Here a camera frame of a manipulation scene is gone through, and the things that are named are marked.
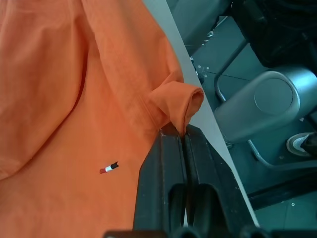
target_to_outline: chair leg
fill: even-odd
[[[220,76],[226,71],[226,69],[231,65],[231,63],[237,58],[237,56],[241,53],[241,51],[246,47],[248,42],[244,39],[238,48],[231,54],[229,59],[224,63],[220,71],[215,75],[214,77],[214,88],[216,91],[216,96],[221,100],[221,102],[225,102],[226,98],[222,94],[220,88],[219,88],[219,78]]]

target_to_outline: orange shirt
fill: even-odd
[[[130,229],[158,130],[202,101],[141,0],[0,1],[1,237]]]

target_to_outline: orange fabric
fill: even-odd
[[[158,130],[202,100],[141,0],[0,1],[1,237],[131,228]]]

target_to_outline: white table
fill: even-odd
[[[201,87],[201,84],[187,54],[181,36],[177,30],[173,16],[168,8],[167,2],[165,0],[143,0],[143,2],[147,6],[148,10],[151,12],[153,17],[156,19],[157,23],[161,26],[172,46],[174,47],[174,50],[177,54],[178,60],[183,70],[185,82]],[[217,150],[217,152],[223,157],[225,162],[230,166],[240,187],[242,195],[246,201],[246,204],[249,208],[253,221],[256,226],[259,226],[257,218],[250,205],[248,196],[242,185],[236,167],[233,164],[229,151],[225,145],[225,142],[223,140],[217,122],[213,116],[206,96],[200,110],[193,116],[190,124],[199,127],[202,130],[209,143]]]

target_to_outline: gray floor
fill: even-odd
[[[209,42],[193,55],[197,71],[205,76],[203,89],[213,110],[219,106],[219,101],[214,95],[213,78],[242,40],[243,36],[234,20],[228,18],[214,30],[214,35]],[[266,68],[260,64],[248,45],[221,76],[220,88],[225,97],[230,98],[249,80],[264,70]],[[286,150],[285,141],[296,133],[309,131],[313,131],[313,128],[306,119],[304,121],[297,120],[278,130],[258,134],[253,142],[267,161],[272,164],[288,163],[298,161],[301,158],[293,156]],[[230,153],[247,193],[307,173],[307,171],[272,173],[253,158],[246,143],[234,145],[230,149]],[[259,222],[266,229],[317,229],[316,211],[317,193],[313,193],[261,209],[256,214]]]

